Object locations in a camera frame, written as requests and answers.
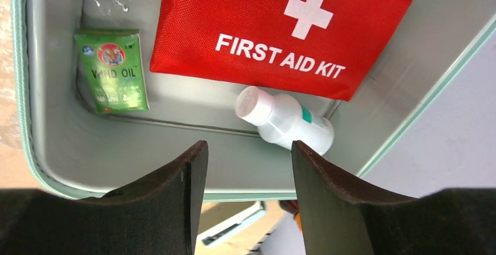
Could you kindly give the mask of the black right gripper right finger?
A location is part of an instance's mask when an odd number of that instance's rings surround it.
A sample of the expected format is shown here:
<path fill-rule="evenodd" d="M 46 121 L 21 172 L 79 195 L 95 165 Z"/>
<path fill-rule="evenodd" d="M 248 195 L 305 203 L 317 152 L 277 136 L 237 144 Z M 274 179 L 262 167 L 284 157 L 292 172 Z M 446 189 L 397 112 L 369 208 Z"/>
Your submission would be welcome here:
<path fill-rule="evenodd" d="M 307 254 L 494 254 L 495 189 L 412 198 L 373 185 L 301 141 L 291 149 Z"/>

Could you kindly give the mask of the red zipper pouch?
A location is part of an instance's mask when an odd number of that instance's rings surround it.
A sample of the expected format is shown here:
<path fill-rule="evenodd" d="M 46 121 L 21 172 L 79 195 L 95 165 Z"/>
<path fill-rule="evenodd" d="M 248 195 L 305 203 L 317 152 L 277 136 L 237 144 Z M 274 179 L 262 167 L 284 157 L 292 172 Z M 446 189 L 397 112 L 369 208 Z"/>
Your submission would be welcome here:
<path fill-rule="evenodd" d="M 350 100 L 414 0 L 161 0 L 150 70 Z"/>

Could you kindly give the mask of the brown bottle orange cap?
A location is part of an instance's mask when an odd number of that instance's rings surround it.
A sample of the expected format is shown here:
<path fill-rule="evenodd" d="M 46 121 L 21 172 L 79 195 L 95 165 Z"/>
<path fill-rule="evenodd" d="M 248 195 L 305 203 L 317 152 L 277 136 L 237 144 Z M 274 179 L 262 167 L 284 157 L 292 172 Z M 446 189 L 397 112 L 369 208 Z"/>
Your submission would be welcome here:
<path fill-rule="evenodd" d="M 302 232 L 301 215 L 299 211 L 299 203 L 296 199 L 293 200 L 280 200 L 278 202 L 280 208 L 293 216 L 293 219 Z"/>

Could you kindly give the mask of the small white bottle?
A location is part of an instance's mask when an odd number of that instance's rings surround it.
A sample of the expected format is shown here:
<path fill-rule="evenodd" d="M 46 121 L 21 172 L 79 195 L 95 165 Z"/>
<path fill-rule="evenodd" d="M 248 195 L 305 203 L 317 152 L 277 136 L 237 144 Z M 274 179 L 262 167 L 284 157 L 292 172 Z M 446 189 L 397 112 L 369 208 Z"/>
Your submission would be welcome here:
<path fill-rule="evenodd" d="M 314 114 L 288 94 L 271 95 L 249 86 L 238 95 L 235 114 L 254 125 L 263 140 L 288 150 L 294 141 L 300 140 L 323 155 L 334 141 L 329 120 Z"/>

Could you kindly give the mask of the small green medicine box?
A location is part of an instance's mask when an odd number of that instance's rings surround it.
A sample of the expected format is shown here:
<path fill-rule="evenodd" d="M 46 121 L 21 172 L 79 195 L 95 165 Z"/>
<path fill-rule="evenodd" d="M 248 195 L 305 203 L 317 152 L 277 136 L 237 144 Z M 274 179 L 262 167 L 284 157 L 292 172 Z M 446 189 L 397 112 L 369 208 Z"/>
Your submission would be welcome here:
<path fill-rule="evenodd" d="M 78 29 L 74 38 L 96 113 L 149 110 L 138 29 Z"/>

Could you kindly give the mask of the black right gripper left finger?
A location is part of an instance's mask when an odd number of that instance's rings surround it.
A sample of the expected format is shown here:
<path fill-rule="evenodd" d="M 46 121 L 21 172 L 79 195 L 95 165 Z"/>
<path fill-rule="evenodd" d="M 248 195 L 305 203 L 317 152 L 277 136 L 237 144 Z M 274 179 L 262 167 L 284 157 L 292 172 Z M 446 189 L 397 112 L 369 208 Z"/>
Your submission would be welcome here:
<path fill-rule="evenodd" d="M 198 141 L 102 197 L 1 190 L 2 254 L 194 254 L 208 168 Z"/>

